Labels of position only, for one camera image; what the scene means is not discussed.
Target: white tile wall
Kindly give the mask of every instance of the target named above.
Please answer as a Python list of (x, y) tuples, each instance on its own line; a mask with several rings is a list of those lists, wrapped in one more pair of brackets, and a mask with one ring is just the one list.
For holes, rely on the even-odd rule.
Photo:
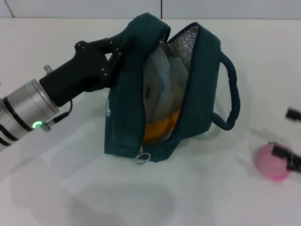
[(163, 0), (163, 18), (301, 19), (301, 1)]
[(0, 17), (12, 17), (4, 0), (0, 0)]
[(160, 17), (160, 0), (8, 0), (16, 17), (133, 18), (144, 12)]

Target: bag strap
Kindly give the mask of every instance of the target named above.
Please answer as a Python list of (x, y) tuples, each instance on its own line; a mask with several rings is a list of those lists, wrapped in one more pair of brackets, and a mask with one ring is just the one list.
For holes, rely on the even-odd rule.
[(227, 122), (225, 122), (217, 113), (213, 112), (212, 122), (223, 130), (230, 130), (234, 127), (235, 121), (238, 118), (240, 111), (240, 100), (237, 89), (237, 76), (233, 63), (226, 55), (223, 54), (223, 52), (221, 52), (220, 62), (225, 65), (228, 71), (232, 110), (227, 119)]

